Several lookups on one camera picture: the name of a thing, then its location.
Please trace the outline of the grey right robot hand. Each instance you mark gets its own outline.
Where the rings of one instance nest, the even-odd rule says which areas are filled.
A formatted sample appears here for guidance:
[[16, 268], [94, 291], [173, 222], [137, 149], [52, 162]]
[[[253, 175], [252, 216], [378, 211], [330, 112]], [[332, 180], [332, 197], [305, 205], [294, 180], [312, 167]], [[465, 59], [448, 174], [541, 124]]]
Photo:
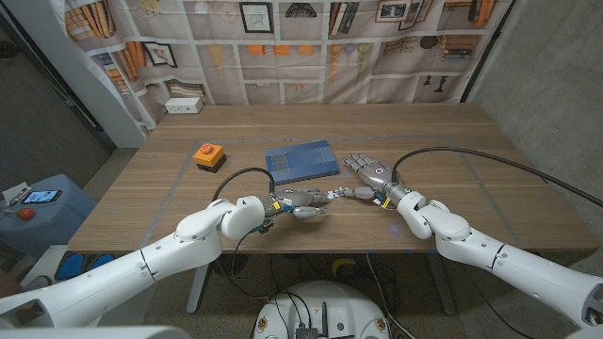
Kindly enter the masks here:
[[344, 160], [344, 164], [350, 167], [365, 185], [356, 188], [339, 188], [336, 194], [340, 197], [372, 201], [381, 195], [385, 200], [389, 200], [389, 205], [398, 206], [408, 193], [401, 182], [396, 182], [394, 171], [380, 161], [362, 153], [353, 153]]

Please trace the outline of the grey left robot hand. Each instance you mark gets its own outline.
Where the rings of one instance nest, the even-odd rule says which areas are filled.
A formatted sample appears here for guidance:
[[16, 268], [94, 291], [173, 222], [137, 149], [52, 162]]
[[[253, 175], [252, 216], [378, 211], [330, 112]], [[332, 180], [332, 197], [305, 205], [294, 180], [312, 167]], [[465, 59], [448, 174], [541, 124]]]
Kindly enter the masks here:
[[331, 199], [317, 189], [283, 189], [261, 196], [260, 202], [266, 218], [289, 213], [298, 219], [308, 219], [325, 214]]

